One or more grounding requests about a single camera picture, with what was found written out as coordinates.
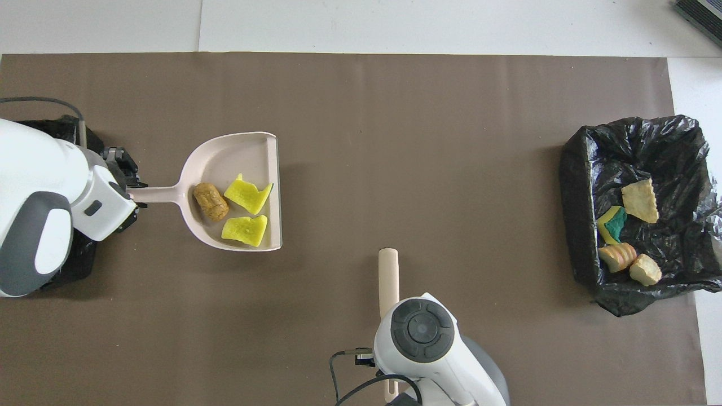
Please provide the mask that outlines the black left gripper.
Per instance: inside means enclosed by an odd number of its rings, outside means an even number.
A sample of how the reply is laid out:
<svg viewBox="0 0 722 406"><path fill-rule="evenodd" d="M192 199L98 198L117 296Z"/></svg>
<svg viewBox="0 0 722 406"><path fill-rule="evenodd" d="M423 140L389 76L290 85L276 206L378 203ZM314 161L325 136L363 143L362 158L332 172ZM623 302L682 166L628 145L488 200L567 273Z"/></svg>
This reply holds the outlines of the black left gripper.
<svg viewBox="0 0 722 406"><path fill-rule="evenodd" d="M113 175L116 183L120 187L128 188L147 188L148 184L142 182L138 176L138 165L132 159L129 152L123 147L111 147L103 150L103 160L105 161L108 170ZM137 219L140 210L147 208L147 203L137 202L134 211L126 218L123 223L117 228L118 233L123 233Z"/></svg>

